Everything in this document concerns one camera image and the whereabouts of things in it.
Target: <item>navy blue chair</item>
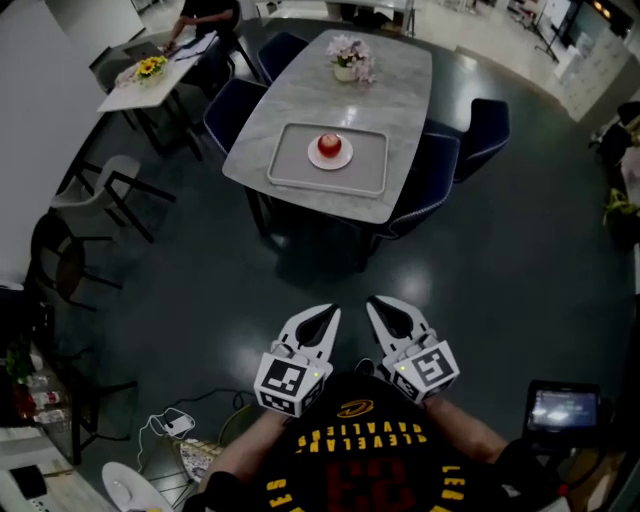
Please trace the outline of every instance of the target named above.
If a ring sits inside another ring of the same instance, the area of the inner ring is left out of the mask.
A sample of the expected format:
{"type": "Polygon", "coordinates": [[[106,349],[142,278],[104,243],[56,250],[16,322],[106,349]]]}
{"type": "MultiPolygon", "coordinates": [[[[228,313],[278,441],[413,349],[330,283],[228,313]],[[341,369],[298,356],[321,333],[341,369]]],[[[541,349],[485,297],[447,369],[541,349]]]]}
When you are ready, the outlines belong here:
{"type": "Polygon", "coordinates": [[[504,101],[485,99],[471,102],[471,124],[466,132],[429,119],[423,129],[423,134],[447,135],[460,140],[456,183],[469,178],[506,146],[510,133],[509,106],[504,101]]]}
{"type": "MultiPolygon", "coordinates": [[[[262,84],[232,78],[220,89],[218,95],[207,107],[204,113],[204,125],[225,158],[267,90],[267,87],[262,84]]],[[[247,187],[245,192],[258,231],[261,236],[266,236],[267,230],[262,218],[258,194],[247,187]]],[[[263,200],[267,207],[270,207],[270,203],[264,197],[263,200]]]]}
{"type": "Polygon", "coordinates": [[[288,32],[280,32],[267,41],[258,52],[258,64],[267,84],[271,85],[308,44],[288,32]]]}
{"type": "Polygon", "coordinates": [[[406,235],[444,204],[453,185],[459,150],[457,137],[423,134],[390,219],[384,224],[347,221],[361,229],[359,272],[364,271],[383,238],[394,240],[406,235]]]}

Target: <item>white chair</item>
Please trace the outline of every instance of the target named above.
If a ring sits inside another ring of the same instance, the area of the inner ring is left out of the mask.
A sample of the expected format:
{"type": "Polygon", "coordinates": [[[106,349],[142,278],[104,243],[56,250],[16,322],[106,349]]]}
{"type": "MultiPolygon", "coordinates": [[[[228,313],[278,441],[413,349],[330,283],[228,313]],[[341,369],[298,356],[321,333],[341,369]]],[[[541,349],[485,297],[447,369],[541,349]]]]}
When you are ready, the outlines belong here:
{"type": "Polygon", "coordinates": [[[124,199],[131,188],[171,202],[175,201],[175,196],[138,181],[136,177],[140,172],[140,162],[126,155],[110,158],[103,168],[86,162],[82,168],[99,173],[95,185],[91,186],[80,169],[71,178],[69,186],[53,198],[51,208],[63,215],[96,215],[104,210],[120,227],[125,225],[124,219],[128,219],[149,243],[153,243],[153,237],[125,206],[124,199]]]}

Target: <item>person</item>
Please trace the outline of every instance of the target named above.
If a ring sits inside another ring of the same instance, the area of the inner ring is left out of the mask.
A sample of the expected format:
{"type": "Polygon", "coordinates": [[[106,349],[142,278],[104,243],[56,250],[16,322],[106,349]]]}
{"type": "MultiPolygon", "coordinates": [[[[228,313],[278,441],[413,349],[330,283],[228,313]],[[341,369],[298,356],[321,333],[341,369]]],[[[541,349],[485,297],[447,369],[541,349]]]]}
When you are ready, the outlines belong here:
{"type": "Polygon", "coordinates": [[[265,412],[183,510],[527,512],[558,500],[562,486],[521,442],[440,396],[416,406],[370,360],[357,370],[328,379],[299,419],[265,412]]]}
{"type": "Polygon", "coordinates": [[[165,45],[165,53],[170,53],[176,45],[176,39],[186,26],[195,25],[196,37],[216,31],[220,44],[204,55],[198,65],[192,67],[182,78],[182,82],[196,85],[204,94],[213,99],[215,87],[229,79],[226,56],[236,41],[233,32],[240,18],[240,4],[237,0],[185,0],[180,17],[171,31],[171,39],[165,45]]]}

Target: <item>white cable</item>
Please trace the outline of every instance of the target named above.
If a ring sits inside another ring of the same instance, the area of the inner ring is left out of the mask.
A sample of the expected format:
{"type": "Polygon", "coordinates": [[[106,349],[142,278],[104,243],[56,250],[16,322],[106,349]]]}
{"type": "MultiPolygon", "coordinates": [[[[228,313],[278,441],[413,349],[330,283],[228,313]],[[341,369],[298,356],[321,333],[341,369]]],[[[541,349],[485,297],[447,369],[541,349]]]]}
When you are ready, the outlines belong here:
{"type": "Polygon", "coordinates": [[[158,437],[164,437],[164,436],[169,436],[172,437],[174,439],[184,439],[185,436],[191,432],[196,426],[196,420],[193,419],[193,416],[190,416],[189,414],[187,414],[186,412],[182,412],[174,407],[168,407],[162,414],[152,414],[151,416],[149,416],[149,419],[147,420],[147,423],[145,424],[144,427],[142,427],[139,431],[138,431],[138,447],[140,448],[140,451],[138,452],[138,455],[136,456],[136,459],[138,461],[138,473],[140,473],[140,471],[142,471],[142,462],[140,461],[140,456],[142,455],[142,452],[144,451],[144,448],[142,447],[142,431],[145,428],[151,428],[151,430],[153,431],[153,433],[155,435],[157,435],[158,437]],[[162,423],[160,422],[160,420],[158,418],[164,418],[165,414],[168,411],[175,411],[178,414],[182,415],[182,416],[186,416],[188,419],[191,420],[191,427],[188,428],[187,430],[185,430],[184,432],[182,432],[182,434],[177,435],[177,436],[172,436],[171,434],[169,434],[169,432],[167,432],[165,430],[165,428],[162,426],[162,423]],[[158,432],[155,427],[153,426],[153,420],[156,420],[156,422],[158,423],[161,432],[158,432]]]}

